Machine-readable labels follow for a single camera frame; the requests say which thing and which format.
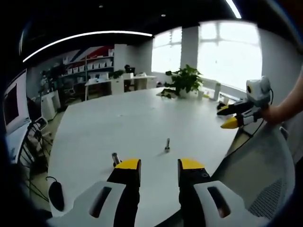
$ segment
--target floor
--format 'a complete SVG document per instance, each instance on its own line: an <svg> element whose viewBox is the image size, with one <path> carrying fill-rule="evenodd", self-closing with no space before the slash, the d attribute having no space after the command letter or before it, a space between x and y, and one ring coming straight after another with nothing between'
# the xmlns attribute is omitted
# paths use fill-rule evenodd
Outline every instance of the floor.
<svg viewBox="0 0 303 227"><path fill-rule="evenodd" d="M73 105L76 103L81 102L81 100L74 100L73 102L71 102L69 105ZM61 122L61 119L64 115L64 112L58 113L55 118L49 122L48 126L47 126L47 131L49 131L51 133L51 138L53 139L56 135L57 129L59 127L59 124ZM237 135L235 141L233 142L231 148L229 149L227 154L232 153L235 149L237 149L237 147L239 147L242 143L244 143L246 140L248 139L248 136L246 134L241 133L240 135ZM46 147L49 151L51 151L51 146L48 145ZM41 193L48 198L48 183L46 181L47 177L47 173L42 173L39 175L35 175L32 177L32 181L31 181L31 189L35 190L35 187L37 187L37 189L39 189L39 191L41 191ZM49 202L47 202L46 200L42 199L41 197L37 196L34 192L30 193L30 198L33 202L33 204L38 208L38 209L44 209L44 210L48 210L50 211L50 206L49 206Z"/></svg>

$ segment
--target ceiling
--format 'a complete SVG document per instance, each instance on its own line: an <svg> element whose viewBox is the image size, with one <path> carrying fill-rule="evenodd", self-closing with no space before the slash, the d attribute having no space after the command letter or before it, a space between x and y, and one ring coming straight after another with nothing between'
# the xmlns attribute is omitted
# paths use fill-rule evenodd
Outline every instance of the ceiling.
<svg viewBox="0 0 303 227"><path fill-rule="evenodd" d="M260 28L272 31L296 43L284 21L274 12L266 0L233 0L243 20L257 23ZM302 0L278 0L302 32ZM9 30L6 51L14 56L14 64L39 48L56 40L93 31L124 30L151 33L153 35L177 26L194 26L199 21L235 19L225 0L152 0L152 1L104 1L104 0L52 0L9 1L14 19L5 25ZM23 34L22 53L18 56L19 41ZM26 62L26 66L46 60L65 51L89 46L127 43L139 44L150 37L140 35L89 35L49 47Z"/></svg>

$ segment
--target window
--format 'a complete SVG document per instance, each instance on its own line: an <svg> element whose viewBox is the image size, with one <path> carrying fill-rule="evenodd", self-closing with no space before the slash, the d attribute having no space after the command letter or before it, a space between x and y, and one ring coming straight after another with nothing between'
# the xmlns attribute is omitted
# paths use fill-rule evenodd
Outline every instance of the window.
<svg viewBox="0 0 303 227"><path fill-rule="evenodd" d="M262 73L257 26L231 21L201 23L197 68L204 78L246 90L246 80L259 79Z"/></svg>
<svg viewBox="0 0 303 227"><path fill-rule="evenodd" d="M181 63L182 28L178 27L159 35L153 40L151 71L176 71Z"/></svg>

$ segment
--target ceiling light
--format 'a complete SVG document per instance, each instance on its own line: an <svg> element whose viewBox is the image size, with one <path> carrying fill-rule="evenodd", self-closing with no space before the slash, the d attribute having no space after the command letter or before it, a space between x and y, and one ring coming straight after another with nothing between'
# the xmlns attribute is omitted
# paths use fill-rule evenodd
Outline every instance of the ceiling light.
<svg viewBox="0 0 303 227"><path fill-rule="evenodd" d="M232 0L225 0L227 2L227 4L229 5L229 7L232 9L234 15L236 18L241 19L241 14L239 13L235 3L233 3Z"/></svg>
<svg viewBox="0 0 303 227"><path fill-rule="evenodd" d="M60 43L60 42L63 42L65 40L69 40L69 39L73 39L73 38L77 38L77 37L81 37L81 36L86 36L86 35L96 35L96 34L112 34L112 33L118 33L118 34L132 34L132 35L144 35L144 36L152 36L152 34L148 34L148 33L142 33L142 32L130 32L130 31L100 31L100 32L87 32L87 33L82 33L82 34L79 34L79 35L72 35L72 36L69 36L69 37L66 37L64 39L60 39L60 40L57 40L51 44L48 44L42 48L40 48L39 50L33 52L31 55L29 55L28 57L26 57L23 62L27 61L29 58L33 57L36 53L39 53L40 51L46 49L47 47L50 47L54 44L57 44L57 43Z"/></svg>

